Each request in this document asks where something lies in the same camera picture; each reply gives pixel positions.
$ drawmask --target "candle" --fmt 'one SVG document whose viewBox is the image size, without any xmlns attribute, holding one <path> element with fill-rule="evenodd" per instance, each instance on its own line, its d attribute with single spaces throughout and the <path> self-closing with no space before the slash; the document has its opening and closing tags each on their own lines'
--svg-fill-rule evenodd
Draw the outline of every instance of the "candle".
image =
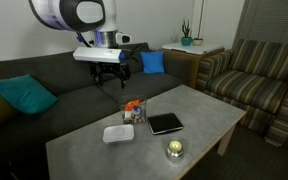
<svg viewBox="0 0 288 180">
<path fill-rule="evenodd" d="M 174 152 L 174 153 L 178 153 L 182 151 L 182 144 L 178 141 L 171 141 L 168 145 L 168 148 Z"/>
</svg>

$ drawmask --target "orange object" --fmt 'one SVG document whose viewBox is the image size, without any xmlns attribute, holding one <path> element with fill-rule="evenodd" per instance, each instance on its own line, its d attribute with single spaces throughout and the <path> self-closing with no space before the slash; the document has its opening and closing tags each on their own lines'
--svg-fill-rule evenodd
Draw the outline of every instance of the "orange object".
<svg viewBox="0 0 288 180">
<path fill-rule="evenodd" d="M 139 99 L 130 101 L 128 103 L 126 103 L 126 106 L 124 108 L 124 111 L 132 111 L 134 106 L 140 105 L 141 101 Z"/>
</svg>

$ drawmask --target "small plant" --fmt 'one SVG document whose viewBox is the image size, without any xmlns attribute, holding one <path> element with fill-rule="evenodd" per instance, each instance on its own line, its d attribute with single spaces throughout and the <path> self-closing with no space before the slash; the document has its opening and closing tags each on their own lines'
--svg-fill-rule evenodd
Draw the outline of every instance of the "small plant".
<svg viewBox="0 0 288 180">
<path fill-rule="evenodd" d="M 185 19 L 183 19 L 182 31 L 184 33 L 185 38 L 191 37 L 192 31 L 190 28 L 190 21 L 189 20 L 187 20 L 187 23 L 186 23 Z"/>
</svg>

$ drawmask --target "clear container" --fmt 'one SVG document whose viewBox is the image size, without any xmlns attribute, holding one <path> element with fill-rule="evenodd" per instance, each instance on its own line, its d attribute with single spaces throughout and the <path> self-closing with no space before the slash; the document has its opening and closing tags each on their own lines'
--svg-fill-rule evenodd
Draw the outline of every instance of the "clear container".
<svg viewBox="0 0 288 180">
<path fill-rule="evenodd" d="M 124 124 L 146 122 L 146 96 L 127 95 L 119 100 Z"/>
</svg>

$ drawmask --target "striped armchair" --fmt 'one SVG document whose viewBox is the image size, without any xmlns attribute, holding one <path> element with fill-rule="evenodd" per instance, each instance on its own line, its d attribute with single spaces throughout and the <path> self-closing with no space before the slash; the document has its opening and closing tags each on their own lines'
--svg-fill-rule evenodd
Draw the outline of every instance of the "striped armchair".
<svg viewBox="0 0 288 180">
<path fill-rule="evenodd" d="M 288 44 L 239 40 L 200 61 L 196 89 L 247 111 L 240 122 L 281 146 L 288 137 Z"/>
</svg>

